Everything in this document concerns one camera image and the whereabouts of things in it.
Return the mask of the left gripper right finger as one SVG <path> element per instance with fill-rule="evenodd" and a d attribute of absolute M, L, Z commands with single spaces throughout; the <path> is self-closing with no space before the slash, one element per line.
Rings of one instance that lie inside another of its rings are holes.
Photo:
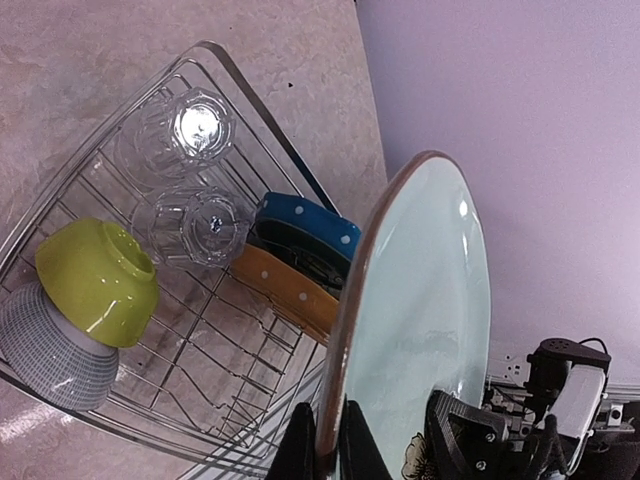
<path fill-rule="evenodd" d="M 387 479 L 388 470 L 364 414 L 356 401 L 346 400 L 339 430 L 339 472 L 346 480 Z"/>

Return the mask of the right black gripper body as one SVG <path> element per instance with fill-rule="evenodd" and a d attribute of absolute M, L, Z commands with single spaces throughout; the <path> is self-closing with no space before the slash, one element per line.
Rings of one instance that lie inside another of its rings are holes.
<path fill-rule="evenodd" d="M 425 433 L 441 479 L 497 479 L 508 436 L 506 420 L 434 390 Z"/>

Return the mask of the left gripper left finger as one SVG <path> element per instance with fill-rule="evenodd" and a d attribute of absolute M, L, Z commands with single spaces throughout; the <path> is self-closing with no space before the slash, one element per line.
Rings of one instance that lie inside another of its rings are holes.
<path fill-rule="evenodd" d="M 266 480 L 312 480 L 314 478 L 316 424 L 311 404 L 294 408 Z"/>

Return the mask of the light teal round plate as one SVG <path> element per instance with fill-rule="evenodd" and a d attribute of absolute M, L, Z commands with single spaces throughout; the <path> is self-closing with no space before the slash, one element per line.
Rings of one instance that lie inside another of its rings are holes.
<path fill-rule="evenodd" d="M 337 477 L 339 425 L 354 401 L 399 478 L 434 390 L 480 405 L 490 326 L 487 253 L 467 182 L 445 154 L 419 153 L 375 205 L 339 299 L 317 413 L 315 477 Z"/>

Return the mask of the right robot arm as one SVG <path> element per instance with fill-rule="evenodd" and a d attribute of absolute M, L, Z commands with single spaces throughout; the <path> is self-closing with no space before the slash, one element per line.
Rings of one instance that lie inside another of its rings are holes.
<path fill-rule="evenodd" d="M 527 357 L 522 406 L 534 416 L 470 406 L 434 391 L 427 403 L 429 456 L 442 479 L 566 479 L 579 466 L 605 393 L 610 355 L 583 342 L 542 341 Z"/>

